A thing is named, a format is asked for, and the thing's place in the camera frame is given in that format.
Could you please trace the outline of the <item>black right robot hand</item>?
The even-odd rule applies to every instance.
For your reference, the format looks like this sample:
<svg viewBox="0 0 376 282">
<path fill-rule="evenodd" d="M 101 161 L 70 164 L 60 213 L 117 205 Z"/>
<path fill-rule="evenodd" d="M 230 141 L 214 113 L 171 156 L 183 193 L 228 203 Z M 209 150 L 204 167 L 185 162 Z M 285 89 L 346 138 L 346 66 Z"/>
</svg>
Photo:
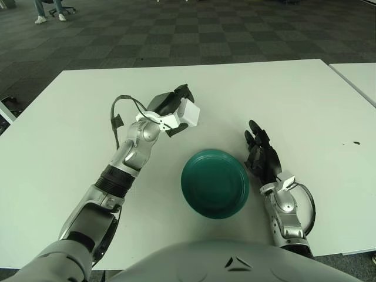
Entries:
<svg viewBox="0 0 376 282">
<path fill-rule="evenodd" d="M 249 121 L 251 132 L 246 130 L 246 138 L 249 156 L 244 162 L 246 168 L 253 176 L 265 185 L 276 181 L 281 173 L 281 164 L 277 152 L 270 144 L 267 132 L 254 120 Z"/>
</svg>

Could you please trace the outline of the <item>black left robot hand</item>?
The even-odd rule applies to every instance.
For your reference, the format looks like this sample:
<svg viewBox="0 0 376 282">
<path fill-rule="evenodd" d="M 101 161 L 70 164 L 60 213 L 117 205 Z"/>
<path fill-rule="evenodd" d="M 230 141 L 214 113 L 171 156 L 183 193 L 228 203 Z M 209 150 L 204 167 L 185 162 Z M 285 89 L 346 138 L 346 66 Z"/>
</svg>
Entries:
<svg viewBox="0 0 376 282">
<path fill-rule="evenodd" d="M 146 108 L 151 120 L 160 130 L 172 137 L 189 127 L 185 118 L 188 106 L 194 106 L 194 97 L 187 84 L 178 86 L 174 91 L 155 96 Z"/>
</svg>

